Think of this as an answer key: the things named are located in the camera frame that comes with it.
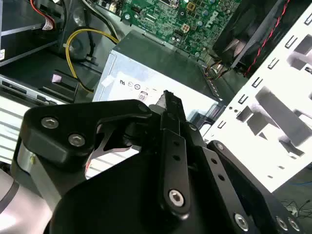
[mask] capacitor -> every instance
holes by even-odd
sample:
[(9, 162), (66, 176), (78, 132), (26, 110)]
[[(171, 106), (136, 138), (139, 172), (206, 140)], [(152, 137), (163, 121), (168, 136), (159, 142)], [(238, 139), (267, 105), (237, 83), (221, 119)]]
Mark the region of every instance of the capacitor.
[(209, 15), (209, 12), (208, 12), (207, 10), (204, 10), (204, 11), (202, 12), (202, 15), (203, 15), (203, 16), (208, 16), (208, 15)]
[(198, 26), (198, 27), (203, 26), (203, 21), (197, 21), (197, 26)]

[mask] green circuit board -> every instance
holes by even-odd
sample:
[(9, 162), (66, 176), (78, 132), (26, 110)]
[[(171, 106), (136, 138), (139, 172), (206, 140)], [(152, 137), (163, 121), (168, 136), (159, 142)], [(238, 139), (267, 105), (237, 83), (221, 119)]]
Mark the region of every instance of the green circuit board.
[(207, 55), (241, 0), (125, 0), (123, 20), (190, 55)]

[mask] screw hole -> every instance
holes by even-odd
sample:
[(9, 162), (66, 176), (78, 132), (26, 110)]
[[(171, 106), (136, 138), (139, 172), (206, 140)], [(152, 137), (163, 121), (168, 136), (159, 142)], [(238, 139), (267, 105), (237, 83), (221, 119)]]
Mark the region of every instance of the screw hole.
[(223, 175), (218, 175), (219, 179), (221, 179), (222, 181), (225, 181), (225, 178), (223, 177)]
[(179, 145), (180, 145), (180, 143), (179, 143), (179, 142), (177, 142), (176, 140), (174, 140), (174, 145), (175, 145), (175, 146), (179, 146)]
[(180, 157), (178, 155), (173, 155), (173, 158), (175, 159), (175, 161), (180, 161)]

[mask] silver metal sheet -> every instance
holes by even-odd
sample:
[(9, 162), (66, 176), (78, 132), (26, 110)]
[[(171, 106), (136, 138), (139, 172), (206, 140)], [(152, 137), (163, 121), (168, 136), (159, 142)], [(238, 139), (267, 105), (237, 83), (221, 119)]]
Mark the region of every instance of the silver metal sheet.
[(196, 63), (132, 31), (111, 51), (93, 101), (139, 99), (151, 105), (164, 90), (182, 99), (188, 120), (218, 104)]
[(21, 59), (21, 58), (23, 58), (23, 57), (25, 57), (25, 56), (31, 55), (31, 54), (33, 54), (33, 53), (35, 53), (35, 52), (40, 51), (40, 50), (43, 50), (43, 49), (45, 49), (45, 48), (47, 48), (47, 47), (49, 47), (49, 46), (51, 46), (51, 45), (56, 44), (57, 42), (58, 42), (58, 41), (53, 41), (53, 42), (51, 42), (51, 43), (48, 43), (48, 44), (45, 44), (45, 45), (43, 45), (43, 46), (37, 47), (36, 49), (30, 50), (30, 51), (28, 51), (28, 52), (26, 52), (26, 53), (23, 53), (23, 54), (20, 54), (20, 55), (15, 56), (15, 57), (13, 57), (13, 58), (7, 59), (6, 61), (0, 62), (0, 67), (2, 67), (2, 66), (4, 66), (4, 65), (7, 65), (7, 64), (9, 64), (9, 63), (11, 63), (11, 62), (14, 62), (14, 61), (16, 61), (16, 60), (18, 60), (18, 59)]
[(45, 19), (24, 0), (3, 1), (2, 36), (43, 27)]

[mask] metal plate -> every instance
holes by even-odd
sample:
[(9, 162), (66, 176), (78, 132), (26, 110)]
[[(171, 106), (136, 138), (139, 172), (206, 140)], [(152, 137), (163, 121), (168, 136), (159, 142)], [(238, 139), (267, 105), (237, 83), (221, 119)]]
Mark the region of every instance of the metal plate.
[[(261, 90), (267, 89), (291, 111), (304, 113), (300, 118), (307, 125), (311, 121), (312, 74), (306, 71), (306, 67), (312, 67), (311, 51), (299, 57), (305, 61), (301, 70), (291, 66), (291, 58), (296, 55), (298, 45), (308, 34), (312, 35), (312, 24), (307, 23), (311, 20), (311, 13), (312, 5), (237, 93), (204, 137), (207, 141), (217, 139), (223, 142), (271, 192), (312, 161), (311, 147), (300, 145), (299, 149), (304, 151), (302, 156), (288, 153), (279, 143), (280, 139), (285, 138), (281, 129), (275, 131), (265, 128), (264, 136), (267, 139), (264, 139), (255, 136), (246, 121), (241, 122), (236, 118), (247, 106), (253, 112), (269, 116), (256, 99)], [(311, 138), (305, 142), (305, 145), (309, 144), (312, 144)]]

